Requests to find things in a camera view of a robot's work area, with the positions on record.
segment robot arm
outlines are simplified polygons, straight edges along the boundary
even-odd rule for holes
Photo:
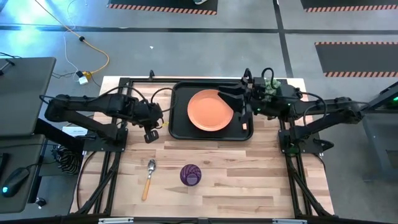
[[[49,121],[68,121],[89,129],[106,141],[120,139],[121,132],[115,124],[101,124],[77,111],[102,112],[112,118],[125,119],[132,125],[138,125],[145,129],[146,143],[159,138],[157,131],[153,130],[159,126],[157,121],[163,118],[159,104],[139,101],[135,97],[120,93],[101,95],[97,98],[58,95],[49,101],[44,116]]]
[[[363,118],[363,110],[350,98],[302,101],[303,93],[292,85],[277,83],[271,78],[266,83],[263,77],[252,77],[247,68],[236,86],[220,86],[218,95],[235,111],[241,113],[245,123],[254,114],[268,119],[279,118],[289,122],[306,115],[328,115],[305,126],[292,126],[283,144],[298,144],[312,134],[340,123],[356,124]]]

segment orange and black striped mat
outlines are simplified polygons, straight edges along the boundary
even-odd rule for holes
[[[306,12],[398,9],[398,0],[301,0]]]
[[[175,12],[186,14],[217,14],[218,0],[208,0],[196,5],[192,0],[109,0],[110,9],[129,9],[154,12]]]
[[[398,77],[398,42],[316,42],[326,77]]]

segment wooden table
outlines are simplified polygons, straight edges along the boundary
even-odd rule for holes
[[[101,93],[115,87],[120,77],[104,77]],[[304,81],[289,78],[288,83],[305,91]],[[148,99],[162,87],[173,83],[135,83],[134,87]],[[160,92],[155,100],[163,109],[170,106],[171,91]],[[95,120],[110,123],[101,113]],[[164,113],[165,121],[169,113]],[[181,141],[170,136],[168,128],[151,144],[144,141],[144,130],[129,124],[127,148],[122,153],[114,193],[112,216],[129,217],[210,217],[210,218],[293,218],[293,206],[285,157],[280,153],[277,119],[254,117],[254,134],[244,142]],[[97,153],[88,163],[80,184],[83,205],[98,185],[104,153]],[[141,201],[147,178],[147,163],[156,159],[148,198]],[[180,181],[180,169],[196,164],[202,179],[195,187]],[[333,213],[328,184],[322,163],[311,154],[303,155],[309,189]],[[107,191],[103,197],[106,204]],[[300,208],[304,211],[302,193],[298,190]],[[71,212],[76,211],[73,202]]]

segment orange plate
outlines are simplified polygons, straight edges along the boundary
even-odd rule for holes
[[[202,90],[188,104],[188,117],[199,129],[218,131],[229,124],[234,111],[218,96],[218,90]]]

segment tray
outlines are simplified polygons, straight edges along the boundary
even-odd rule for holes
[[[170,111],[169,132],[176,139],[245,141],[253,135],[253,120],[248,122],[247,130],[239,122],[239,113],[235,113],[227,127],[219,131],[203,131],[191,123],[187,107],[190,99],[199,91],[214,89],[220,85],[236,85],[238,81],[184,81],[174,85],[171,105],[177,99],[177,105]]]

